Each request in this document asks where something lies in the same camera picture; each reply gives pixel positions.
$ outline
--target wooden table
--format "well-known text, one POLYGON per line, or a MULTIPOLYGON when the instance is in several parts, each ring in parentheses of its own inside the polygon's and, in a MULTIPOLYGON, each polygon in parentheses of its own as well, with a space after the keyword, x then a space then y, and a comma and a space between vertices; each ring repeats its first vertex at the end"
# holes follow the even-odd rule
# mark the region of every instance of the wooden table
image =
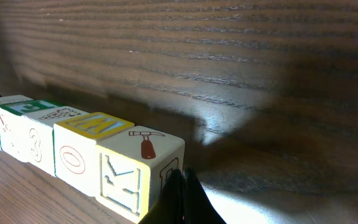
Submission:
MULTIPOLYGON (((358 223, 358 1, 0 1, 0 93, 183 138, 233 223, 358 223)), ((0 152, 0 223, 128 221, 0 152)))

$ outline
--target hammer illustration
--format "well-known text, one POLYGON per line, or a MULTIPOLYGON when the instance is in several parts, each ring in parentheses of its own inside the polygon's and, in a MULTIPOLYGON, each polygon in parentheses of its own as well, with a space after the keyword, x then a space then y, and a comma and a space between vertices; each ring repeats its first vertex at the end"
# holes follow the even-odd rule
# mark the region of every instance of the hammer illustration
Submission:
POLYGON ((161 133, 156 133, 153 131, 129 131, 129 136, 143 136, 142 141, 142 158, 143 159, 154 159, 155 158, 155 151, 153 147, 153 143, 150 141, 149 136, 150 135, 156 135, 156 136, 165 136, 161 133))

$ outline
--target row of blocks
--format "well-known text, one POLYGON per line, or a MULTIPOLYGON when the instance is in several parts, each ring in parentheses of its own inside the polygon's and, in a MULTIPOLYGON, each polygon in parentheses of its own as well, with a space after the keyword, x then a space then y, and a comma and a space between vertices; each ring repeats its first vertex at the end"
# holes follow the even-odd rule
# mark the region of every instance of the row of blocks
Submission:
POLYGON ((0 150, 139 222, 174 169, 181 138, 48 100, 0 97, 0 150))

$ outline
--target wooden surface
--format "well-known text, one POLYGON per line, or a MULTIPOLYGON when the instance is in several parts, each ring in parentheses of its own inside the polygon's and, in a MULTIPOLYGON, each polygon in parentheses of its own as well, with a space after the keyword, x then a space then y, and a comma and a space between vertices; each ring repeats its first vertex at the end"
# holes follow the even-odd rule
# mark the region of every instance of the wooden surface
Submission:
MULTIPOLYGON (((358 1, 0 1, 0 93, 183 138, 253 223, 358 223, 358 1)), ((0 223, 127 221, 0 152, 0 223)))

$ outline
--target yellow letter block face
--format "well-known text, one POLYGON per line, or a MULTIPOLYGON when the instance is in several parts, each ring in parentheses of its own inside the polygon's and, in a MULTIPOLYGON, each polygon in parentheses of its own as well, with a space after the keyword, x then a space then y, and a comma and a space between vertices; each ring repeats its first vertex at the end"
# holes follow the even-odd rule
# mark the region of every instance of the yellow letter block face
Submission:
POLYGON ((57 125, 89 139, 104 139, 132 127, 134 124, 123 119, 96 112, 68 119, 57 125))
POLYGON ((95 145, 133 125, 100 112, 55 123, 56 176, 84 194, 96 196, 100 190, 100 156, 95 145))
POLYGON ((102 146, 98 202, 138 223, 149 208, 150 168, 102 146))

